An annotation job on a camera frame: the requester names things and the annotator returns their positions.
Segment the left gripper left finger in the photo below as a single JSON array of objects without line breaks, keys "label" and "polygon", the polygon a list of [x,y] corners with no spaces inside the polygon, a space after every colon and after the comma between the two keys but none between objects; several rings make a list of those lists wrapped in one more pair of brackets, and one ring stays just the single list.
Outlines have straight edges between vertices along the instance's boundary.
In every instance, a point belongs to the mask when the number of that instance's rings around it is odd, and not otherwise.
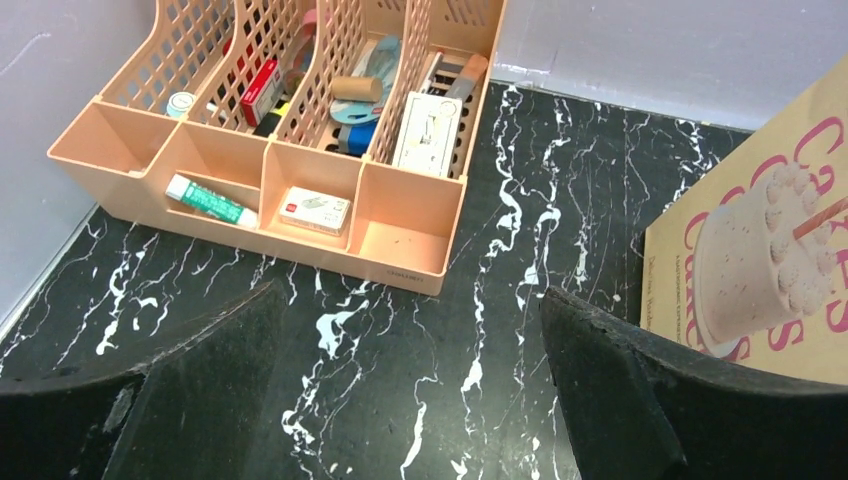
[{"label": "left gripper left finger", "polygon": [[112,358],[3,379],[2,477],[238,477],[286,304],[267,282]]}]

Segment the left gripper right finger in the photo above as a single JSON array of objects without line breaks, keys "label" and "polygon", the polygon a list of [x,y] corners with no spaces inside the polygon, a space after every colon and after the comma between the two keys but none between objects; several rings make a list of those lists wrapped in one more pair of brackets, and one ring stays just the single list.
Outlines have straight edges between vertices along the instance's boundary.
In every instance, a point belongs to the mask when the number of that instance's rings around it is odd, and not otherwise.
[{"label": "left gripper right finger", "polygon": [[732,364],[560,289],[540,304],[585,479],[843,479],[847,390]]}]

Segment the pink and tan paper bag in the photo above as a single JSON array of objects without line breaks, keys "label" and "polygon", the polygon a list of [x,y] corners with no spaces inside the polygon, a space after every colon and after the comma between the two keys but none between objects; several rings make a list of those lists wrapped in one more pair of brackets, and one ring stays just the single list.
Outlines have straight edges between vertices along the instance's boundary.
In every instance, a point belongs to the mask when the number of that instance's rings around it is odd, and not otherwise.
[{"label": "pink and tan paper bag", "polygon": [[838,62],[645,234],[640,325],[703,354],[847,381],[847,64]]}]

